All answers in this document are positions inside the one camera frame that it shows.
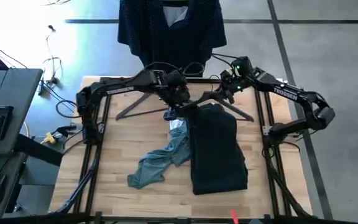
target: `gray floor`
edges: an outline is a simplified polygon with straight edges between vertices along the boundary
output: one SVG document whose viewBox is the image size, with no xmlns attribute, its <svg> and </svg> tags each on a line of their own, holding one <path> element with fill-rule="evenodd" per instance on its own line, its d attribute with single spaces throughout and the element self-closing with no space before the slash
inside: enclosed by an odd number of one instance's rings
<svg viewBox="0 0 358 224">
<path fill-rule="evenodd" d="M 278 19 L 358 19 L 358 0 L 273 2 Z M 59 73 L 62 85 L 56 91 L 73 100 L 85 75 L 131 76 L 142 68 L 128 46 L 117 43 L 116 24 L 64 24 L 64 19 L 117 19 L 118 5 L 118 0 L 99 0 L 97 4 L 72 0 L 53 7 L 40 7 L 30 0 L 12 4 L 1 12 L 9 20 L 0 22 L 0 46 L 26 65 L 41 67 L 48 57 L 47 25 L 52 24 L 57 32 L 51 36 L 50 47 L 54 56 L 63 60 L 64 68 L 63 75 Z M 221 5 L 225 19 L 270 19 L 265 0 L 221 0 Z M 215 52 L 248 55 L 254 65 L 286 77 L 273 25 L 226 24 L 225 28 L 228 45 Z M 330 127 L 312 139 L 334 218 L 358 222 L 358 24 L 282 24 L 280 29 L 296 84 L 322 93 L 336 110 Z M 211 59 L 206 74 L 224 68 Z M 32 134 L 44 135 L 70 122 L 56 114 L 56 102 L 34 96 L 26 119 Z M 322 217 L 304 150 L 301 157 L 313 211 Z M 32 166 L 50 170 L 49 179 L 56 176 L 56 169 L 47 164 L 35 161 Z M 25 214 L 47 212 L 52 190 L 52 186 L 23 189 L 19 202 Z"/>
</svg>

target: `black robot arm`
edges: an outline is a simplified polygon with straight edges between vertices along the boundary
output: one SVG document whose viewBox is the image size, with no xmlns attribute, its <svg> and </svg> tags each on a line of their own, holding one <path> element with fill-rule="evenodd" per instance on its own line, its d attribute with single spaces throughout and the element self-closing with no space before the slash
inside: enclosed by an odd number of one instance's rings
<svg viewBox="0 0 358 224">
<path fill-rule="evenodd" d="M 232 95 L 247 87 L 254 87 L 263 92 L 272 92 L 299 103 L 304 111 L 305 117 L 289 122 L 287 124 L 276 123 L 268 133 L 274 144 L 280 144 L 288 134 L 297 133 L 305 129 L 325 129 L 334 119 L 335 112 L 328 105 L 326 100 L 314 91 L 289 85 L 287 82 L 277 80 L 273 75 L 260 68 L 252 68 L 248 57 L 235 59 L 232 67 L 236 73 L 226 70 L 221 73 L 223 84 L 221 91 L 224 91 L 229 101 L 234 102 Z"/>
<path fill-rule="evenodd" d="M 161 84 L 159 77 L 151 70 L 142 70 L 133 78 L 119 78 L 108 81 L 94 82 L 76 94 L 77 112 L 82 118 L 83 142 L 97 143 L 100 134 L 93 119 L 95 108 L 101 99 L 107 95 L 126 93 L 129 91 L 152 92 L 153 88 Z"/>
<path fill-rule="evenodd" d="M 76 94 L 77 112 L 82 118 L 83 142 L 96 144 L 100 141 L 98 125 L 93 116 L 104 96 L 140 91 L 155 93 L 172 108 L 189 99 L 187 80 L 178 71 L 168 75 L 163 71 L 143 69 L 131 78 L 112 78 L 94 82 Z"/>
</svg>

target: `power cord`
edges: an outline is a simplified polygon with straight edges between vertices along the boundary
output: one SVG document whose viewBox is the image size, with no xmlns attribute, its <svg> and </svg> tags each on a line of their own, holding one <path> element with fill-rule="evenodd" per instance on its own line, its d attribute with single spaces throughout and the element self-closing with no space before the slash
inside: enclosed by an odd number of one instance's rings
<svg viewBox="0 0 358 224">
<path fill-rule="evenodd" d="M 4 81 L 5 81 L 5 78 L 6 78 L 6 74 L 8 73 L 8 71 L 10 70 L 11 68 L 8 68 L 8 70 L 6 70 L 5 74 L 4 74 L 4 78 L 2 78 L 2 82 L 0 84 L 0 92 L 1 92 L 1 89 L 2 89 L 2 85 L 4 84 Z"/>
<path fill-rule="evenodd" d="M 289 144 L 289 145 L 291 145 L 291 146 L 295 146 L 295 147 L 298 149 L 298 152 L 301 151 L 301 148 L 300 148 L 297 144 L 295 144 L 295 143 L 293 143 L 293 142 L 284 141 L 283 143 Z"/>
<path fill-rule="evenodd" d="M 180 69 L 174 65 L 172 65 L 171 63 L 168 63 L 168 62 L 152 62 L 148 65 L 146 65 L 140 72 L 143 72 L 146 68 L 149 68 L 151 67 L 152 65 L 168 65 L 169 67 L 172 67 L 174 68 L 175 70 L 177 70 L 179 73 L 183 74 L 183 72 L 180 71 Z"/>
<path fill-rule="evenodd" d="M 78 116 L 68 116 L 68 115 L 65 115 L 65 114 L 63 114 L 62 112 L 60 112 L 60 110 L 59 110 L 59 105 L 62 104 L 62 103 L 69 103 L 69 104 L 71 104 L 71 105 L 73 105 L 73 106 L 77 106 L 77 104 L 76 104 L 75 102 L 71 101 L 71 100 L 60 100 L 60 101 L 56 104 L 56 107 L 55 107 L 56 112 L 57 112 L 60 116 L 62 116 L 62 117 L 64 117 L 64 118 L 80 118 L 80 117 L 81 117 L 80 115 L 78 115 Z"/>
<path fill-rule="evenodd" d="M 74 143 L 73 145 L 71 145 L 69 148 L 66 149 L 66 143 L 67 143 L 70 139 L 72 139 L 74 136 L 76 136 L 77 134 L 80 134 L 82 131 L 83 131 L 83 129 L 77 131 L 75 134 L 73 134 L 72 136 L 68 137 L 68 138 L 66 139 L 66 141 L 63 142 L 63 155 L 65 155 L 65 154 L 67 154 L 68 152 L 70 152 L 70 150 L 72 150 L 75 146 L 77 146 L 79 143 L 82 142 L 82 140 L 80 140 L 80 141 Z"/>
<path fill-rule="evenodd" d="M 213 57 L 213 58 L 216 58 L 216 59 L 218 59 L 218 60 L 220 60 L 220 61 L 222 61 L 222 62 L 224 62 L 224 63 L 226 63 L 226 64 L 228 64 L 228 65 L 232 68 L 232 65 L 231 65 L 229 62 L 227 62 L 226 60 L 221 59 L 221 58 L 215 56 L 215 54 L 212 54 L 212 57 Z"/>
<path fill-rule="evenodd" d="M 212 77 L 216 77 L 218 78 L 218 80 L 220 80 L 220 78 L 217 75 L 211 75 L 208 79 L 211 79 Z M 211 83 L 211 91 L 214 91 L 214 85 Z"/>
<path fill-rule="evenodd" d="M 52 25 L 48 25 L 48 28 L 50 29 L 50 33 L 48 34 L 48 36 L 46 37 L 46 43 L 47 43 L 47 48 L 50 54 L 50 58 L 46 59 L 43 63 L 48 62 L 48 61 L 52 61 L 52 77 L 50 80 L 47 80 L 46 83 L 53 83 L 53 84 L 57 84 L 58 83 L 58 79 L 55 77 L 56 75 L 56 69 L 55 69 L 55 60 L 59 60 L 60 61 L 60 67 L 62 67 L 62 60 L 59 57 L 54 57 L 52 50 L 50 49 L 49 46 L 49 38 L 50 36 L 56 32 L 55 28 L 53 28 Z"/>
<path fill-rule="evenodd" d="M 201 67 L 201 70 L 198 73 L 186 73 L 186 71 L 192 66 L 192 65 L 199 65 Z M 205 71 L 204 65 L 202 63 L 199 62 L 191 62 L 190 64 L 188 64 L 184 69 L 182 74 L 183 75 L 202 75 Z"/>
<path fill-rule="evenodd" d="M 2 172 L 2 170 L 4 169 L 4 167 L 6 166 L 6 164 L 15 156 L 16 154 L 12 153 L 4 162 L 4 164 L 1 166 L 0 168 L 0 173 Z"/>
<path fill-rule="evenodd" d="M 266 158 L 266 152 L 265 151 L 266 151 L 265 149 L 262 149 L 262 157 L 263 158 Z M 271 147 L 268 148 L 268 153 L 269 153 L 269 158 L 273 158 L 275 156 L 275 152 Z"/>
<path fill-rule="evenodd" d="M 312 133 L 309 134 L 309 136 L 312 136 L 314 133 L 316 133 L 316 132 L 318 132 L 318 131 L 319 131 L 319 130 L 313 131 Z M 296 142 L 302 140 L 303 138 L 305 138 L 305 134 L 302 134 L 302 137 L 298 138 L 298 139 L 296 140 Z"/>
</svg>

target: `black metal frame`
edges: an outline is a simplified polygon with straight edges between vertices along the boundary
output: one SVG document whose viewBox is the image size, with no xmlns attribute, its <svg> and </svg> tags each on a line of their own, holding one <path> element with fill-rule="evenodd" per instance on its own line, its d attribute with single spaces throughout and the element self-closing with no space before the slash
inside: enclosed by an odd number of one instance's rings
<svg viewBox="0 0 358 224">
<path fill-rule="evenodd" d="M 204 83 L 204 84 L 213 84 L 213 83 L 220 83 L 219 80 L 211 80 L 211 79 L 205 79 L 205 78 L 188 78 L 188 83 Z M 268 136 L 264 135 L 263 132 L 263 127 L 265 126 L 265 120 L 264 120 L 264 111 L 263 111 L 263 107 L 262 107 L 262 100 L 260 99 L 260 93 L 259 91 L 255 91 L 255 97 L 256 97 L 256 101 L 257 101 L 257 109 L 258 109 L 258 116 L 259 116 L 259 122 L 260 122 L 260 132 L 262 135 L 262 142 L 263 142 L 263 150 L 266 151 L 265 155 L 269 154 L 269 148 L 271 147 L 270 143 L 269 143 L 269 139 Z M 147 97 L 142 97 L 139 100 L 136 101 L 135 106 L 130 105 L 130 109 L 125 109 L 124 111 L 126 113 L 130 112 L 131 109 L 135 108 L 137 105 L 139 105 L 140 103 L 142 103 Z M 105 104 L 105 108 L 103 111 L 103 122 L 107 122 L 107 114 L 108 114 L 108 108 L 109 108 L 109 103 L 106 102 Z M 267 105 L 267 114 L 268 114 L 268 119 L 269 119 L 269 123 L 270 125 L 273 125 L 274 123 L 274 117 L 273 117 L 273 111 L 272 111 L 272 105 L 270 102 L 270 96 L 269 93 L 265 94 L 265 102 Z M 98 144 L 98 148 L 101 149 L 103 145 L 103 142 L 101 142 L 100 144 Z M 278 200 L 277 200 L 277 192 L 276 192 L 276 188 L 275 188 L 275 182 L 274 180 L 276 180 L 277 182 L 277 178 L 279 178 L 281 181 L 278 181 L 277 184 L 278 186 L 281 188 L 282 190 L 282 197 L 283 197 L 283 201 L 284 201 L 284 210 L 285 210 L 285 215 L 290 216 L 291 215 L 291 210 L 290 210 L 290 204 L 288 203 L 288 201 L 294 201 L 295 198 L 293 197 L 293 195 L 290 193 L 290 191 L 286 188 L 285 185 L 285 175 L 284 175 L 284 171 L 283 171 L 283 164 L 282 164 L 282 160 L 281 160 L 281 155 L 280 155 L 280 151 L 278 146 L 273 146 L 273 150 L 275 151 L 275 155 L 279 155 L 278 157 L 276 156 L 276 163 L 277 163 L 277 167 L 278 171 L 278 177 L 275 177 L 274 173 L 272 173 L 271 171 L 269 171 L 269 167 L 271 167 L 271 158 L 269 156 L 265 156 L 265 161 L 266 161 L 266 166 L 267 166 L 267 176 L 268 176 L 268 183 L 269 183 L 269 188 L 270 188 L 270 195 L 271 195 L 271 200 L 272 200 L 272 208 L 273 208 L 273 215 L 274 217 L 277 217 L 280 215 L 280 208 L 278 206 Z M 88 162 L 83 161 L 83 167 L 82 169 L 86 170 L 88 168 Z M 93 193 L 94 193 L 94 188 L 95 185 L 91 184 L 89 187 L 89 193 L 88 193 L 88 198 L 86 200 L 86 213 L 90 213 L 91 211 L 91 206 L 93 203 Z M 178 221 L 178 219 L 176 218 L 146 218 L 146 217 L 102 217 L 102 220 L 110 220 L 110 221 L 129 221 L 129 222 L 133 222 L 134 220 L 142 220 L 143 222 L 158 222 L 158 220 L 162 220 L 161 222 L 167 222 L 167 220 L 170 221 Z M 225 218 L 188 218 L 189 222 L 208 222 L 208 223 L 224 223 L 224 222 L 232 222 L 231 219 L 225 219 Z M 243 219 L 241 220 L 241 223 L 247 223 L 249 222 L 248 219 Z"/>
<path fill-rule="evenodd" d="M 192 79 L 189 83 L 205 83 L 205 84 L 211 84 L 211 83 L 219 83 L 219 80 L 210 80 L 210 79 Z M 260 121 L 260 131 L 262 135 L 262 142 L 263 142 L 263 150 L 265 151 L 265 161 L 267 166 L 267 176 L 268 176 L 268 184 L 270 187 L 270 194 L 271 194 L 271 200 L 272 200 L 272 208 L 273 208 L 273 215 L 274 217 L 280 219 L 280 221 L 289 221 L 291 223 L 343 223 L 343 222 L 337 222 L 337 221 L 327 221 L 327 220 L 320 220 L 318 218 L 312 217 L 308 215 L 302 207 L 297 204 L 295 198 L 291 194 L 291 192 L 287 189 L 285 185 L 285 177 L 284 173 L 281 169 L 275 170 L 272 165 L 272 158 L 270 158 L 269 155 L 269 147 L 271 147 L 271 142 L 269 142 L 269 139 L 266 135 L 264 135 L 263 127 L 265 126 L 265 120 L 264 120 L 264 111 L 262 107 L 262 100 L 260 99 L 260 93 L 259 91 L 255 91 L 255 97 L 257 101 L 257 109 L 258 109 L 258 116 Z M 103 117 L 102 117 L 102 123 L 106 125 L 107 118 L 108 118 L 108 112 L 109 112 L 109 105 L 110 105 L 110 99 L 111 97 L 106 97 L 106 104 L 103 110 Z M 269 93 L 265 94 L 265 101 L 267 105 L 267 114 L 269 118 L 269 123 L 274 122 L 273 117 L 273 111 L 272 111 L 272 105 L 270 102 Z M 98 120 L 98 114 L 99 114 L 99 108 L 95 111 L 95 114 L 93 116 L 93 119 L 97 122 Z M 95 157 L 96 160 L 96 167 L 98 167 L 100 158 L 101 158 L 101 148 L 103 146 L 103 142 L 99 143 L 96 146 L 95 151 Z M 84 174 L 82 177 L 80 177 L 80 180 L 85 175 L 86 171 L 88 170 L 88 164 L 89 164 L 89 158 L 91 153 L 92 145 L 88 144 L 86 146 L 86 152 L 83 159 L 83 166 L 81 168 L 81 173 Z M 275 150 L 275 153 L 277 155 L 280 154 L 280 151 L 278 149 L 278 146 L 273 146 L 273 149 Z M 282 168 L 282 161 L 280 156 L 276 158 L 277 166 Z M 20 218 L 8 218 L 8 219 L 0 219 L 0 223 L 79 223 L 79 222 L 86 222 L 89 223 L 90 221 L 94 221 L 95 223 L 103 223 L 103 221 L 114 221 L 114 222 L 147 222 L 147 223 L 153 223 L 153 224 L 160 224 L 160 223 L 177 223 L 177 224 L 192 224 L 192 223 L 232 223 L 233 220 L 230 218 L 150 218 L 150 217 L 103 217 L 101 212 L 96 212 L 95 216 L 91 216 L 91 207 L 93 204 L 93 195 L 94 190 L 96 187 L 96 177 L 97 177 L 97 168 L 93 175 L 91 176 L 91 183 L 89 185 L 88 190 L 88 196 L 86 199 L 86 210 L 85 212 L 79 212 L 80 207 L 80 200 L 81 200 L 81 194 L 78 195 L 77 200 L 75 201 L 75 205 L 77 207 L 74 207 L 73 213 L 50 213 L 48 215 L 38 215 L 38 216 L 31 216 L 31 217 L 20 217 Z M 288 201 L 287 208 L 285 208 L 285 216 L 280 215 L 280 207 L 278 206 L 278 200 L 277 200 L 277 192 L 275 189 L 275 184 L 277 184 L 280 189 L 282 190 L 282 197 L 283 201 Z M 294 211 L 296 211 L 298 218 L 291 217 L 288 215 L 286 211 L 288 211 L 289 203 L 293 205 Z M 265 215 L 263 218 L 258 218 L 260 221 L 264 223 L 273 223 L 276 221 L 275 218 L 271 219 L 269 215 Z M 249 223 L 251 219 L 239 219 L 239 223 Z"/>
</svg>

